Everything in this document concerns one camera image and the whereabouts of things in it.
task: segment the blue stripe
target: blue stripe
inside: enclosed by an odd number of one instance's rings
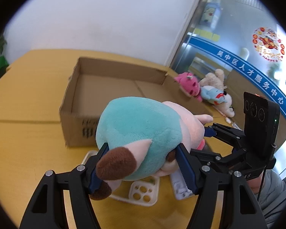
[[[253,83],[265,94],[267,94],[271,100],[278,103],[280,105],[281,112],[286,118],[286,95],[264,73],[260,72],[257,68],[249,64],[247,61],[241,59],[237,55],[205,40],[192,36],[189,41],[189,45],[192,45],[214,56],[215,58],[220,59],[221,61],[241,73],[251,83]]]

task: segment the pink pig plush toy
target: pink pig plush toy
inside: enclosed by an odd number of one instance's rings
[[[202,102],[199,81],[192,73],[184,72],[175,77],[174,80],[180,84],[180,89],[188,97],[195,97],[198,101]]]

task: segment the person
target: person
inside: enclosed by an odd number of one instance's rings
[[[262,174],[247,181],[256,198],[261,185]],[[271,228],[286,207],[286,177],[282,180],[274,170],[266,170],[258,204],[265,216],[267,227]]]

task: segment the blue plush toy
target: blue plush toy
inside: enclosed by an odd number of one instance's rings
[[[204,146],[204,126],[213,118],[193,115],[172,102],[160,103],[141,97],[112,100],[103,111],[96,142],[107,142],[109,151],[96,166],[104,180],[91,198],[108,197],[121,180],[165,176],[178,168],[174,149],[183,143],[188,151]]]
[[[225,100],[225,91],[221,91],[213,86],[203,86],[201,87],[201,97],[204,100],[207,100],[209,103],[218,105],[223,102],[227,102]]]

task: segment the brown plush hoof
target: brown plush hoof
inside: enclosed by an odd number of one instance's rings
[[[176,149],[170,151],[166,156],[166,161],[172,162],[176,159]]]
[[[137,162],[130,150],[117,147],[108,151],[96,164],[96,175],[102,180],[120,180],[136,170]]]
[[[99,201],[107,198],[111,195],[111,193],[112,191],[109,185],[106,182],[102,181],[99,189],[97,189],[93,194],[90,194],[89,197],[92,200]]]

